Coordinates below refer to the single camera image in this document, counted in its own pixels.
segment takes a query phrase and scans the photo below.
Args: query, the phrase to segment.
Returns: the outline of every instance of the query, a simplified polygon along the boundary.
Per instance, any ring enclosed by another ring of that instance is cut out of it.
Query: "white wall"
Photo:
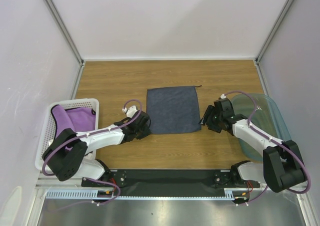
[[[69,99],[79,64],[43,0],[0,0],[0,216],[22,187],[22,225],[39,171],[36,148],[46,107]],[[0,217],[0,225],[8,225]]]
[[[256,57],[286,0],[54,0],[84,59]]]
[[[261,66],[292,139],[311,173],[320,216],[320,1],[296,0]]]

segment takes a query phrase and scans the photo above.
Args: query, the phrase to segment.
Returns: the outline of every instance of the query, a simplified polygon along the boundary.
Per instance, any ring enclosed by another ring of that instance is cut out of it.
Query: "wooden tabletop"
[[[127,100],[139,99],[146,111],[147,89],[191,85],[202,85],[196,88],[200,117],[223,93],[262,93],[251,60],[102,61],[86,63],[76,97],[99,101],[103,128],[124,118]],[[237,138],[207,127],[108,146],[98,150],[96,158],[114,169],[227,169],[247,159]]]

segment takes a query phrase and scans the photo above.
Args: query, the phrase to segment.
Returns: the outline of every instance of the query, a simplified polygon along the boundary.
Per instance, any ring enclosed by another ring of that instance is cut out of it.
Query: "gray cloth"
[[[146,101],[153,134],[180,134],[201,130],[195,86],[150,89]]]

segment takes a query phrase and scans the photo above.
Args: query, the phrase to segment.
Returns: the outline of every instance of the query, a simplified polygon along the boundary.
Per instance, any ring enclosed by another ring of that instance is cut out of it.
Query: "cloth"
[[[96,127],[96,112],[90,108],[64,110],[62,106],[56,105],[51,109],[51,115],[55,121],[54,138],[67,128],[75,132],[86,132],[95,130]]]
[[[195,86],[149,89],[146,101],[153,134],[180,134],[201,130]]]

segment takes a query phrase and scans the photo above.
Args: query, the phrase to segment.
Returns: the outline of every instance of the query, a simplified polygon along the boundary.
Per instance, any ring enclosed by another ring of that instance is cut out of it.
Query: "shiny metallic surface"
[[[46,199],[38,226],[305,226],[297,196],[290,192],[267,191],[248,207],[231,201],[115,200],[56,211],[75,202]]]

